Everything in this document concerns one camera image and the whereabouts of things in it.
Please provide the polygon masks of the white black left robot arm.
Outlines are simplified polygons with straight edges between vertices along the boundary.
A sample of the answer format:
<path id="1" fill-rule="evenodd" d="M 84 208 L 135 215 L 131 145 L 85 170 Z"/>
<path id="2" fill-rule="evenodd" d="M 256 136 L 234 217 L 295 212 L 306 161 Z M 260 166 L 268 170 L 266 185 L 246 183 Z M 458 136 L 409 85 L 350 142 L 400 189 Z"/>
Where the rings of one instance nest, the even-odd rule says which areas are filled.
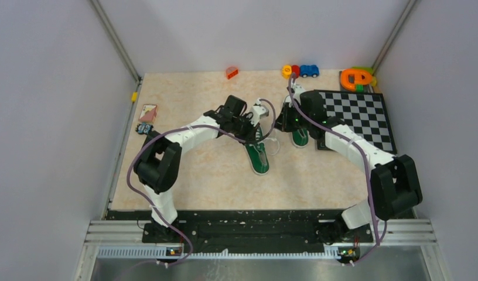
<path id="1" fill-rule="evenodd" d="M 209 110 L 194 122 L 165 133 L 151 131 L 130 168 L 145 189 L 145 198 L 152 209 L 156 234 L 165 242 L 178 235 L 174 223 L 177 211 L 171 188 L 176 183 L 182 157 L 201 144 L 229 136 L 242 144 L 257 140 L 260 120 L 269 115 L 260 100 L 250 109 L 247 103 L 233 95 L 215 110 Z"/>

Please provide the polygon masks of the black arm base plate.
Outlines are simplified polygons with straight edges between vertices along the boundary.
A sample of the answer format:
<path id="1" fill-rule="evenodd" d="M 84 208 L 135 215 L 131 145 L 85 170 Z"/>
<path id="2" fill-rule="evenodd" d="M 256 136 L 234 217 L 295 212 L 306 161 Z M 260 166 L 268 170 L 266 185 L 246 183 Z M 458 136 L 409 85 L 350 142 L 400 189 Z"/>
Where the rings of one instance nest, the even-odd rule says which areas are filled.
<path id="1" fill-rule="evenodd" d="M 180 210 L 173 228 L 160 228 L 150 211 L 109 211 L 106 220 L 135 221 L 142 242 L 181 242 L 193 253 L 317 253 L 336 242 L 374 241 L 369 225 L 343 239 L 323 241 L 323 225 L 332 223 L 341 209 L 322 210 Z"/>

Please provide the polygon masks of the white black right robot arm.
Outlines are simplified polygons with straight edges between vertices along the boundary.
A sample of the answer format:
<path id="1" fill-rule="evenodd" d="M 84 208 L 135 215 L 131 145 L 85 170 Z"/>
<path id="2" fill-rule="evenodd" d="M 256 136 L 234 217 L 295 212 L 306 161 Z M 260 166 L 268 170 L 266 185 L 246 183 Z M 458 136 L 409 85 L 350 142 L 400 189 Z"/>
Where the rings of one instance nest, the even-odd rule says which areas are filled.
<path id="1" fill-rule="evenodd" d="M 327 114 L 317 91 L 289 94 L 283 100 L 275 128 L 282 132 L 304 129 L 339 153 L 365 174 L 368 196 L 323 225 L 323 241 L 350 241 L 358 228 L 387 221 L 422 203 L 423 195 L 414 160 L 396 156 L 366 141 L 344 121 Z"/>

